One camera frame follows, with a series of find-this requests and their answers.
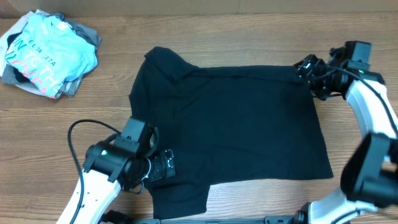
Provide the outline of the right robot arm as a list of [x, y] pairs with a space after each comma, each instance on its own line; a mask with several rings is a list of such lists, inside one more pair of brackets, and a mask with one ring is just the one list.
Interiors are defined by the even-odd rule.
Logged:
[[352, 108], [362, 142], [342, 171], [340, 186], [326, 197], [308, 202], [287, 223], [349, 223], [365, 213], [397, 205], [397, 116], [387, 98], [381, 74], [370, 70], [372, 45], [352, 40], [330, 49], [324, 62], [314, 54], [294, 64], [296, 75], [308, 81], [315, 98], [341, 95]]

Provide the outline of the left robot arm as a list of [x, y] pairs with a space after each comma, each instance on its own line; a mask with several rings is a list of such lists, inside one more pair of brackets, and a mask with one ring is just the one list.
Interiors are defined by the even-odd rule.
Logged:
[[58, 223], [133, 223], [108, 207], [120, 191], [175, 175], [173, 152], [158, 151], [158, 142], [155, 126], [130, 117], [122, 131], [90, 146], [84, 163], [75, 163], [79, 179]]

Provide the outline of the black t-shirt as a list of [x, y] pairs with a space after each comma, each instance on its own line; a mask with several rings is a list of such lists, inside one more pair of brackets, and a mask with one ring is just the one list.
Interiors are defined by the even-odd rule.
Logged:
[[333, 177], [308, 83], [292, 67], [201, 68], [155, 47], [129, 101], [174, 154], [175, 175], [146, 183], [156, 219], [205, 212], [215, 184]]

